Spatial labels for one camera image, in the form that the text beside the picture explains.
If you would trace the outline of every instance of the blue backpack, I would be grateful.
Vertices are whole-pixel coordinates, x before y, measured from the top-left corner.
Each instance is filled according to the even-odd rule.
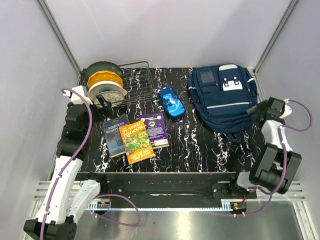
[[[191,100],[215,132],[237,142],[253,124],[247,110],[258,103],[257,85],[246,68],[235,64],[200,67],[188,78]]]

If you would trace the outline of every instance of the cable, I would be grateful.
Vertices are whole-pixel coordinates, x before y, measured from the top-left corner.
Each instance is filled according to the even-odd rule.
[[[127,198],[125,196],[122,196],[122,195],[118,195],[118,194],[103,194],[103,195],[96,196],[94,199],[100,199],[100,198],[105,198],[105,197],[122,198],[122,199],[126,200],[128,203],[130,203],[132,205],[132,207],[134,207],[136,213],[138,214],[138,222],[135,223],[135,224],[129,224],[129,223],[116,221],[116,220],[113,220],[113,219],[110,219],[110,218],[107,218],[105,216],[101,216],[101,215],[98,215],[98,214],[96,214],[96,216],[98,216],[99,218],[102,218],[104,220],[107,220],[109,222],[112,222],[112,223],[115,223],[115,224],[119,224],[119,225],[123,225],[123,226],[126,226],[126,227],[138,227],[140,225],[140,223],[141,223],[141,214],[140,214],[137,206],[129,198]]]
[[[295,130],[297,132],[305,132],[305,131],[309,130],[311,128],[312,124],[313,124],[312,113],[311,113],[310,109],[306,105],[304,105],[303,103],[301,103],[299,101],[296,101],[296,100],[288,99],[287,101],[299,104],[300,106],[302,106],[308,112],[309,118],[310,118],[309,125],[306,128],[303,128],[303,129],[298,129],[298,128],[295,128],[293,126],[289,126],[289,125],[286,125],[286,124],[279,126],[279,128],[277,129],[277,132],[278,132],[279,140],[281,142],[282,149],[283,149],[283,169],[282,169],[282,173],[281,173],[281,177],[280,177],[279,183],[276,185],[276,187],[271,192],[267,192],[264,189],[262,189],[261,187],[250,187],[248,190],[251,193],[256,191],[257,189],[259,189],[262,193],[264,193],[266,195],[270,195],[268,201],[258,211],[250,212],[250,213],[243,214],[243,215],[233,215],[233,217],[253,216],[253,215],[261,213],[270,204],[273,194],[276,193],[281,188],[281,186],[283,184],[283,181],[285,180],[286,171],[287,171],[287,161],[288,161],[288,156],[286,154],[287,148],[286,148],[286,145],[283,143],[284,137],[282,135],[281,128],[288,128],[288,129]],[[214,215],[218,215],[218,216],[225,216],[225,217],[232,216],[232,215],[226,215],[226,214],[219,214],[219,213],[215,213],[215,212],[210,212],[210,214],[214,214]]]
[[[62,173],[65,171],[65,169],[68,167],[68,165],[71,163],[71,161],[73,161],[76,156],[78,155],[78,153],[81,151],[81,149],[84,147],[86,141],[88,140],[89,136],[90,136],[90,132],[91,132],[91,129],[92,129],[92,125],[93,125],[93,117],[92,117],[92,112],[91,112],[91,109],[90,109],[90,106],[89,104],[87,103],[87,101],[79,94],[77,93],[76,91],[70,89],[70,88],[62,88],[61,91],[65,94],[66,91],[69,91],[75,95],[77,95],[84,103],[86,109],[87,109],[87,112],[88,112],[88,115],[89,115],[89,127],[88,127],[88,131],[86,132],[86,135],[82,141],[82,143],[80,144],[80,146],[78,147],[78,149],[74,152],[74,154],[70,157],[70,159],[66,162],[66,164],[61,168],[60,172],[58,173],[58,177],[55,179],[54,183],[53,183],[53,186],[51,188],[51,191],[50,191],[50,194],[49,194],[49,197],[48,197],[48,201],[46,203],[46,207],[45,207],[45,214],[43,215],[43,220],[42,220],[42,223],[41,223],[41,228],[40,228],[40,240],[44,240],[44,233],[45,233],[45,225],[46,225],[46,220],[47,220],[47,216],[48,216],[48,213],[49,213],[49,209],[50,209],[50,203],[51,203],[51,200],[52,200],[52,197],[54,195],[54,191],[57,187],[57,184],[58,184],[58,181],[59,179],[62,177]]]

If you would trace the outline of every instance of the black wire rack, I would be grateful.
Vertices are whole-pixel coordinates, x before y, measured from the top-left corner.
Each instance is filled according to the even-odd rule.
[[[123,71],[123,88],[128,92],[124,100],[112,103],[112,107],[123,107],[138,102],[152,101],[155,88],[152,81],[149,63],[138,61],[119,65]]]

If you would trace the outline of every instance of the black marble tabletop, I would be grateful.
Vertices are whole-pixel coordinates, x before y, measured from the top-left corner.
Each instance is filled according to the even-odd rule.
[[[163,113],[169,146],[156,149],[155,157],[132,165],[125,155],[109,157],[103,122],[94,124],[91,145],[80,172],[239,172],[250,170],[264,146],[261,131],[253,125],[243,131],[238,142],[213,132],[197,115],[190,102],[187,77],[192,68],[151,68],[155,88],[171,85],[183,102],[183,118],[170,120],[158,101],[114,108],[111,118],[127,114],[130,123],[141,114]]]

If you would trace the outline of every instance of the book cover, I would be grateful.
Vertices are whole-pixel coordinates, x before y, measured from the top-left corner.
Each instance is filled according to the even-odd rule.
[[[129,164],[151,158],[155,155],[143,121],[120,127],[124,149]]]
[[[144,122],[153,149],[169,146],[164,116],[162,113],[140,115]]]
[[[110,158],[126,153],[119,127],[128,124],[129,121],[125,114],[103,123],[105,140]]]

